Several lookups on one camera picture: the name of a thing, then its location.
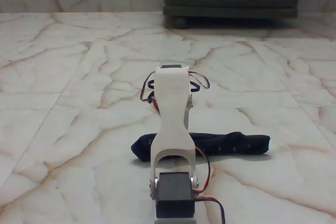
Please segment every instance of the white plastic bracket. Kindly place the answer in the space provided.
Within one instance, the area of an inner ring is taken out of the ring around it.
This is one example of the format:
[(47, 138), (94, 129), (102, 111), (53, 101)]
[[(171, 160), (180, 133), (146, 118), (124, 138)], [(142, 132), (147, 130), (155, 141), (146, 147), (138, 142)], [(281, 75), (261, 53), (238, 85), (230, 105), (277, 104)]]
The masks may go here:
[(154, 95), (160, 110), (161, 127), (151, 145), (151, 197), (157, 198), (155, 169), (167, 156), (181, 156), (195, 173), (195, 144), (188, 127), (189, 109), (192, 107), (188, 67), (157, 68), (154, 74)]

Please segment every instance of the red wire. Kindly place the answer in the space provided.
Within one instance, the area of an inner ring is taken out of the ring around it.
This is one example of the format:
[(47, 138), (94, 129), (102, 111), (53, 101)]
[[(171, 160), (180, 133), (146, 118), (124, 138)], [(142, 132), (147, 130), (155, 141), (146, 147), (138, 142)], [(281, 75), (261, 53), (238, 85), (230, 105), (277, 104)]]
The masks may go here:
[(206, 177), (206, 181), (204, 182), (204, 185), (201, 189), (193, 189), (195, 193), (197, 194), (201, 194), (202, 192), (205, 191), (205, 189), (207, 188), (207, 186), (209, 185), (209, 181), (210, 181), (210, 174), (211, 174), (211, 165), (210, 165), (210, 160), (209, 158), (204, 154), (204, 152), (202, 152), (200, 150), (200, 148), (196, 147), (196, 150), (198, 150), (202, 155), (203, 157), (206, 159), (207, 161), (207, 164), (208, 164), (208, 175)]
[(153, 104), (155, 110), (157, 111), (157, 113), (160, 114), (159, 106), (158, 106), (155, 98), (152, 99), (152, 104)]
[[(188, 71), (188, 73), (189, 73), (190, 76), (192, 76), (192, 77), (195, 78), (195, 80), (198, 82), (198, 84), (199, 84), (200, 86), (202, 86), (203, 89), (209, 89), (209, 88), (210, 88), (210, 82), (209, 82), (208, 78), (206, 78), (204, 75), (202, 75), (202, 74), (200, 74), (200, 73), (198, 73), (198, 72), (196, 72), (196, 71), (193, 71), (193, 70)], [(202, 78), (205, 80), (206, 85), (204, 85), (204, 84), (203, 84), (203, 83), (202, 83), (196, 76), (194, 76), (193, 74), (196, 74), (196, 75), (202, 77)]]

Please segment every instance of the white marble tile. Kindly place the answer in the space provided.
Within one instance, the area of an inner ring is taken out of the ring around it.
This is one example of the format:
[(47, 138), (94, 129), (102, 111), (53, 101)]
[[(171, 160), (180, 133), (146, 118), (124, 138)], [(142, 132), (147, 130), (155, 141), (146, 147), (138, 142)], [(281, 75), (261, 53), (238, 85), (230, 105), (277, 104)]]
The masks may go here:
[[(260, 223), (331, 218), (335, 151), (303, 109), (195, 106), (190, 126), (271, 136), (267, 156), (212, 159), (207, 192), (224, 204), (228, 223), (250, 223), (246, 216)], [(7, 204), (0, 223), (151, 222), (149, 165), (134, 160), (130, 145), (158, 127), (158, 116), (133, 101), (108, 109), (55, 107), (0, 191)], [(206, 166), (197, 170), (203, 181)], [(202, 205), (197, 213), (202, 223), (218, 221), (216, 206), (207, 205), (208, 216)]]
[[(152, 223), (149, 164), (130, 146), (158, 131), (139, 92), (163, 63), (211, 81), (193, 96), (191, 132), (271, 137), (267, 155), (211, 158), (207, 193), (227, 223), (334, 223), (334, 16), (277, 29), (169, 31), (161, 22), (157, 13), (0, 15), (13, 38), (0, 52), (0, 223)], [(20, 29), (28, 38), (15, 40)], [(196, 212), (199, 223), (219, 222), (215, 205)]]
[(336, 104), (336, 29), (333, 15), (303, 18), (250, 44), (298, 102)]
[(161, 27), (131, 30), (112, 41), (96, 40), (58, 104), (107, 108), (120, 99), (137, 100), (149, 72), (161, 64), (179, 63), (205, 74), (213, 88), (204, 95), (220, 95), (215, 100), (223, 106), (298, 106), (253, 49), (238, 40), (244, 39), (223, 40), (213, 34), (202, 41)]
[(49, 110), (0, 110), (0, 187), (21, 158)]
[(302, 105), (305, 112), (317, 125), (328, 141), (336, 148), (336, 106)]
[(21, 94), (1, 94), (0, 93), (0, 110), (11, 109), (11, 110), (24, 110), (24, 109), (35, 109), (50, 110), (60, 93), (21, 93)]

